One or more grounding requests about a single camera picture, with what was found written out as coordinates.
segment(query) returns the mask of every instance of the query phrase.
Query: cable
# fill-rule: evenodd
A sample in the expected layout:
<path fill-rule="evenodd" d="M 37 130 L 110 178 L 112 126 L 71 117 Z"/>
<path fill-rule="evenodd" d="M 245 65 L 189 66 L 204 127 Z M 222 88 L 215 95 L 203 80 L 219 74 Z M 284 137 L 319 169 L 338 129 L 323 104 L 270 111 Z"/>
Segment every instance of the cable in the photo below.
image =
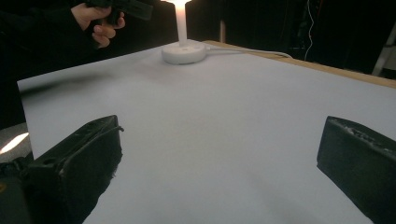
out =
<path fill-rule="evenodd" d="M 257 50 L 257 49 L 228 49 L 228 48 L 210 48 L 207 47 L 207 50 L 223 50 L 223 51 L 238 51 L 238 52 L 243 52 L 243 53 L 270 53 L 270 54 L 276 54 L 280 55 L 286 58 L 292 58 L 289 54 L 283 53 L 283 52 L 277 52 L 277 51 L 266 51 L 266 50 Z"/>
<path fill-rule="evenodd" d="M 312 14 L 311 14 L 311 8 L 309 6 L 310 5 L 309 0 L 306 1 L 306 5 L 308 7 L 308 14 L 309 14 L 309 18 L 311 18 L 312 24 L 311 24 L 311 27 L 309 28 L 309 31 L 308 31 L 309 41 L 311 42 L 311 44 L 310 44 L 309 48 L 306 50 L 306 53 L 305 53 L 305 56 L 304 56 L 304 61 L 306 61 L 306 56 L 308 55 L 309 50 L 311 50 L 312 46 L 314 45 L 314 41 L 312 40 L 311 32 L 312 32 L 312 28 L 314 27 L 314 24 L 315 24 L 314 18 L 312 18 Z"/>

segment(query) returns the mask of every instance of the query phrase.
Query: white paper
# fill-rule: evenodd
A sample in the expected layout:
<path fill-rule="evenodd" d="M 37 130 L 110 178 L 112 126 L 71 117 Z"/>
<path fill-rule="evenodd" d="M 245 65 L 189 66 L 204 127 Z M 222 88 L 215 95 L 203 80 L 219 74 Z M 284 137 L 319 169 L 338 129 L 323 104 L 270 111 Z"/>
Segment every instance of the white paper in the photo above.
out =
<path fill-rule="evenodd" d="M 85 223 L 371 223 L 316 166 L 324 123 L 396 139 L 396 90 L 247 54 L 150 49 L 19 84 L 35 157 L 94 119 L 125 129 Z"/>

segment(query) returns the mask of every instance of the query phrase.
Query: lamp base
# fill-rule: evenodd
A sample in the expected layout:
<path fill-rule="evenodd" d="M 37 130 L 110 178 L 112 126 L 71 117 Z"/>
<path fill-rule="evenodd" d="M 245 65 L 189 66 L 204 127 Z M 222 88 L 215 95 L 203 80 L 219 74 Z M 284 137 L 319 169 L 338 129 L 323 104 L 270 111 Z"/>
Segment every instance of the lamp base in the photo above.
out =
<path fill-rule="evenodd" d="M 198 63 L 205 57 L 206 46 L 192 40 L 187 40 L 183 47 L 178 43 L 163 47 L 163 60 L 171 64 Z"/>

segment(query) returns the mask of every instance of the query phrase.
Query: light bulb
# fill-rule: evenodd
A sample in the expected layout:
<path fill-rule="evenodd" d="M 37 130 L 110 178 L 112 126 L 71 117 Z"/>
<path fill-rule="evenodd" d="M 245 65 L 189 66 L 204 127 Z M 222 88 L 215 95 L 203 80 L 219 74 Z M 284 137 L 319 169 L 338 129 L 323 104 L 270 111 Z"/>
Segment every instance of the light bulb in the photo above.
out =
<path fill-rule="evenodd" d="M 181 47 L 187 45 L 186 3 L 190 0 L 163 0 L 175 5 L 177 17 L 178 43 Z"/>
<path fill-rule="evenodd" d="M 178 45 L 163 48 L 163 59 L 167 63 L 197 63 L 206 56 L 206 47 L 202 43 L 187 39 L 186 3 L 190 0 L 162 0 L 175 5 L 177 16 Z"/>

